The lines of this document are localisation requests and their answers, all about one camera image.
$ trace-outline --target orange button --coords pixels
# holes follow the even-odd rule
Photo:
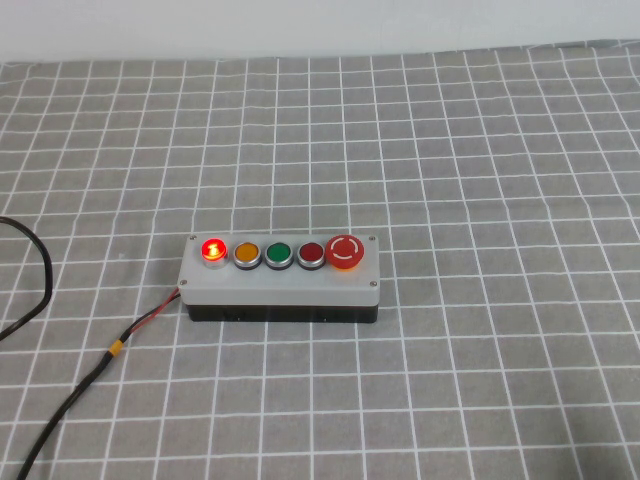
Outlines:
[[[251,270],[260,265],[260,248],[250,242],[238,245],[233,252],[233,262],[242,270]]]

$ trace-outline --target emergency stop button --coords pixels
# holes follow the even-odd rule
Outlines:
[[[364,257],[364,245],[353,235],[338,235],[327,242],[327,261],[340,270],[357,266]]]

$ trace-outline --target control box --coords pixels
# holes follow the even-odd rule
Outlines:
[[[378,239],[199,233],[187,239],[178,288],[194,321],[373,323]]]

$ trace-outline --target black cable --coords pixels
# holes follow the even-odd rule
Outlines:
[[[106,370],[111,360],[113,360],[113,358],[119,353],[120,348],[122,348],[122,345],[131,336],[133,328],[136,325],[138,325],[140,322],[142,322],[144,319],[148,318],[149,316],[156,313],[158,310],[164,308],[166,305],[173,302],[179,296],[180,296],[179,293],[175,294],[171,296],[167,302],[157,306],[153,310],[148,311],[147,313],[142,315],[140,318],[138,318],[135,322],[133,322],[122,333],[122,335],[120,335],[120,338],[102,356],[102,359],[100,359],[100,362],[98,363],[98,365],[96,365],[96,367],[93,370],[91,370],[80,381],[80,383],[78,383],[78,385],[73,390],[73,392],[71,392],[71,395],[67,397],[67,399],[62,403],[62,405],[60,405],[58,410],[56,410],[56,413],[53,414],[53,416],[51,417],[47,425],[42,430],[42,433],[40,433],[40,436],[38,437],[36,442],[33,444],[33,447],[29,451],[29,455],[27,455],[26,460],[22,464],[22,468],[20,469],[20,473],[18,473],[16,480],[26,480],[27,476],[29,475],[29,471],[31,470],[31,467],[33,466],[33,463],[35,462],[36,458],[38,457],[38,454],[40,453],[40,450],[42,450],[42,447],[46,443],[47,439],[49,438],[51,433],[55,430],[56,425],[60,423],[60,420],[62,420],[64,415],[67,413],[67,411],[73,406],[74,403],[76,403],[78,398],[80,398],[80,396],[87,390],[87,388],[89,388],[89,386],[102,374],[102,372]]]
[[[29,230],[22,223],[8,217],[0,217],[0,223],[4,223],[9,225],[16,230],[22,232],[38,249],[40,255],[42,255],[42,261],[44,262],[44,296],[40,303],[33,307],[31,311],[29,311],[26,315],[22,316],[20,319],[9,325],[7,328],[0,332],[0,342],[7,338],[12,333],[16,332],[20,327],[22,327],[25,323],[31,320],[33,317],[38,315],[42,310],[44,310],[49,301],[51,300],[51,295],[53,294],[53,265],[51,264],[51,257],[49,256],[49,251],[47,247],[44,246],[44,243],[38,238],[38,236]]]

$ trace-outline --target red button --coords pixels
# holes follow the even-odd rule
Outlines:
[[[327,260],[340,270],[348,270],[364,257],[364,245],[353,235],[338,235],[327,242]]]
[[[298,250],[298,263],[306,270],[317,270],[324,265],[324,248],[318,243],[305,243]]]

